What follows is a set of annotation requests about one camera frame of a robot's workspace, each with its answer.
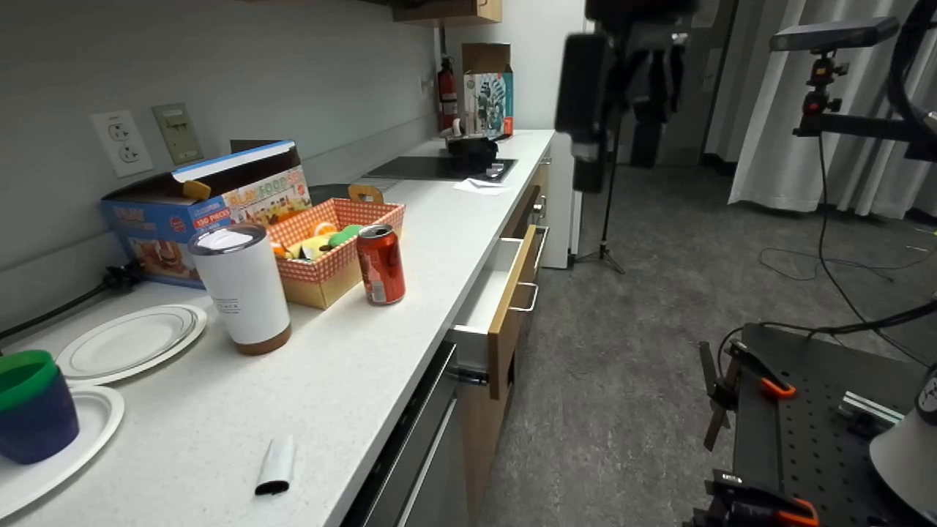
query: paper plate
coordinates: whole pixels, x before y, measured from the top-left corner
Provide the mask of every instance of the paper plate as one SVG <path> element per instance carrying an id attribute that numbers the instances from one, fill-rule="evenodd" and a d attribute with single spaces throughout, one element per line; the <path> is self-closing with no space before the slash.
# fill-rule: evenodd
<path id="1" fill-rule="evenodd" d="M 81 335 L 56 364 L 66 380 L 116 383 L 180 355 L 201 336 L 204 319 L 193 306 L 133 310 Z"/>
<path id="2" fill-rule="evenodd" d="M 104 386 L 70 383 L 78 414 L 78 436 L 50 461 L 16 467 L 0 456 L 0 525 L 6 515 L 43 497 L 66 478 L 81 472 L 116 433 L 123 418 L 123 399 Z"/>

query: white countertop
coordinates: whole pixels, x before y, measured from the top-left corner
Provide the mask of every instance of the white countertop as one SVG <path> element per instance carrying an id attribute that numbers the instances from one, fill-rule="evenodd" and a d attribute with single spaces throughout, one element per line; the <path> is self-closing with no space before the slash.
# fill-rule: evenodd
<path id="1" fill-rule="evenodd" d="M 407 295 L 372 307 L 362 286 L 327 310 L 291 307 L 291 336 L 242 358 L 201 289 L 142 285 L 28 345 L 62 351 L 81 332 L 133 307 L 193 303 L 204 336 L 167 366 L 120 383 L 125 421 L 66 487 L 15 515 L 16 525 L 340 525 L 416 380 L 451 327 L 501 225 L 546 152 L 551 130 L 501 143 L 517 158 L 496 187 L 398 183 Z M 291 490 L 253 497 L 271 436 L 296 436 Z"/>

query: soda can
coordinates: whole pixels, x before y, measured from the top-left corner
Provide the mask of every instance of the soda can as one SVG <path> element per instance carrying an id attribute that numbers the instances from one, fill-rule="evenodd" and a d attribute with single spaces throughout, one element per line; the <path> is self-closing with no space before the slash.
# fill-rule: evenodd
<path id="1" fill-rule="evenodd" d="M 403 298 L 403 265 L 392 225 L 378 222 L 357 235 L 357 260 L 372 306 L 395 306 Z"/>

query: white curtain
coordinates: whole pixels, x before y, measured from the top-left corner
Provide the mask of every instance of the white curtain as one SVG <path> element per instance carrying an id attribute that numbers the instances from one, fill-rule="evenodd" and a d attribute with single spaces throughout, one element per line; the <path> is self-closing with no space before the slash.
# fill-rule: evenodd
<path id="1" fill-rule="evenodd" d="M 737 17 L 737 29 L 748 42 L 766 42 L 775 29 L 814 22 L 860 22 L 860 17 L 905 17 L 912 0 L 783 0 L 782 8 L 748 7 L 757 23 Z M 728 202 L 754 202 L 778 212 L 814 212 L 820 206 L 821 183 L 817 161 L 817 137 L 795 137 L 789 130 L 799 124 L 801 96 L 807 93 L 811 54 L 757 54 L 748 43 L 748 57 L 739 54 L 748 64 L 739 64 L 742 74 L 735 74 L 732 82 L 760 80 L 751 112 L 742 109 L 742 90 L 735 93 L 732 127 L 742 133 L 735 184 Z M 830 93 L 842 99 L 839 115 L 879 115 L 892 117 L 883 99 L 883 71 L 889 64 L 892 38 L 867 49 L 839 49 L 838 61 L 848 64 L 848 77 L 839 77 L 830 84 Z M 937 48 L 927 38 L 906 82 L 909 99 L 920 105 L 937 104 Z M 732 149 L 732 127 L 723 127 L 726 142 L 709 142 L 712 149 Z M 937 215 L 937 165 L 905 161 L 905 143 L 892 142 L 867 142 L 846 134 L 821 134 L 824 165 L 827 165 L 827 202 L 839 212 L 854 212 L 860 216 L 905 216 L 909 207 Z"/>

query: electrical outlet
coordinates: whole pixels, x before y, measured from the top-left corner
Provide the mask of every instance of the electrical outlet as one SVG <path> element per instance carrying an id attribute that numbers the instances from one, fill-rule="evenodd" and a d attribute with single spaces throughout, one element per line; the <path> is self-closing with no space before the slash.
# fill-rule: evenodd
<path id="1" fill-rule="evenodd" d="M 89 124 L 116 175 L 151 171 L 149 149 L 132 112 L 100 112 L 89 115 Z"/>
<path id="2" fill-rule="evenodd" d="M 189 165 L 201 158 L 195 130 L 180 104 L 151 105 L 151 117 L 164 134 L 171 165 Z"/>

